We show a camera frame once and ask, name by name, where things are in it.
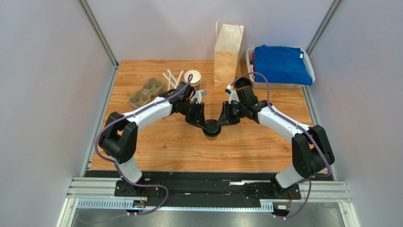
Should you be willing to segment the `black plastic cup lid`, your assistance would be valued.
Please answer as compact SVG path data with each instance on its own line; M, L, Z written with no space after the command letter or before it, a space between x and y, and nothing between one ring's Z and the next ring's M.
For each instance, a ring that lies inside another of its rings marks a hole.
M220 132L221 133L221 127L217 126L217 120L209 119L206 121L206 124L207 124L207 129L202 130L203 132L207 132L207 133Z

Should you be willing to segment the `single paper coffee cup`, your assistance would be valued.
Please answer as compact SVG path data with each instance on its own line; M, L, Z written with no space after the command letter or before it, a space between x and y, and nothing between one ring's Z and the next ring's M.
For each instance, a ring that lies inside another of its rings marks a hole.
M215 140L215 139L218 137L219 134L220 134L220 132L216 132L216 133L207 133L207 132L204 132L205 138L206 138L207 140L210 140L210 141Z

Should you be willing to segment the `stack of paper cups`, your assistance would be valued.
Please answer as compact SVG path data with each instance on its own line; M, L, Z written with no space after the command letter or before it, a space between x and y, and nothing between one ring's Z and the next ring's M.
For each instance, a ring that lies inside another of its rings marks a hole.
M189 70L184 74L185 83L190 83L192 87L197 87L201 83L201 74L197 70Z

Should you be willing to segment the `cardboard cup carrier tray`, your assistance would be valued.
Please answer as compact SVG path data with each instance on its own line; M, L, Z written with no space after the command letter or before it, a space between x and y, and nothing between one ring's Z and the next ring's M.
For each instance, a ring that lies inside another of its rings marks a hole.
M164 88L164 83L158 78L149 78L142 88L133 94L128 99L128 104L134 109L139 109L148 104L151 99L157 96Z

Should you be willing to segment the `brown paper bag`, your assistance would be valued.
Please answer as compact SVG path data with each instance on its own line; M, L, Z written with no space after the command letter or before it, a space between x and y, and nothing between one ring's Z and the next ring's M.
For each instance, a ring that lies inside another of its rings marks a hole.
M244 26L225 24L219 19L215 28L214 86L226 88L236 78Z

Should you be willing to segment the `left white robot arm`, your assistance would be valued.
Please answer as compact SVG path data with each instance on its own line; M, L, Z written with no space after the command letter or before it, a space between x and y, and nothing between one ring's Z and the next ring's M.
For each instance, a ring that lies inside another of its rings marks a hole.
M196 90L185 82L176 89L161 93L149 104L132 112L109 115L104 128L96 136L96 153L102 149L106 156L102 159L115 165L121 178L133 187L141 187L143 177L134 154L138 134L154 122L179 113L185 116L189 125L206 129L204 104L205 90Z

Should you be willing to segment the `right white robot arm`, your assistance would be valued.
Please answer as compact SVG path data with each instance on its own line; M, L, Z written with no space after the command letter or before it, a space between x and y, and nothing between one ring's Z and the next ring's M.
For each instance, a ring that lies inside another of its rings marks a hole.
M259 101L251 86L233 89L228 85L226 93L229 100L223 103L221 116L215 124L218 129L248 118L274 130L291 144L291 165L270 179L274 197L286 195L293 185L324 169L330 170L335 157L322 126L310 127L289 118L269 101Z

